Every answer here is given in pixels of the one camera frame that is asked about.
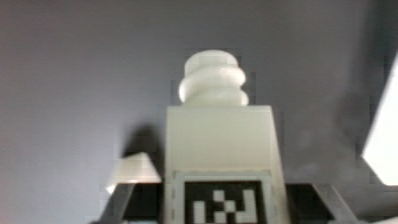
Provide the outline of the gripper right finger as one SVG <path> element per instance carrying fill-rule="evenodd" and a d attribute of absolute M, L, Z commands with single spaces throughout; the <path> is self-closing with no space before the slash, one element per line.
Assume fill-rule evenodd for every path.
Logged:
<path fill-rule="evenodd" d="M 330 184 L 289 183 L 286 194 L 291 224 L 367 224 Z"/>

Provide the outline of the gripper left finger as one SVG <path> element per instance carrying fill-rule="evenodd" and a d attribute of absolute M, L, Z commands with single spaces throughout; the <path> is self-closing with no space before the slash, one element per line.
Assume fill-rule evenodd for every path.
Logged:
<path fill-rule="evenodd" d="M 119 184 L 99 219 L 88 224 L 163 224 L 163 184 Z"/>

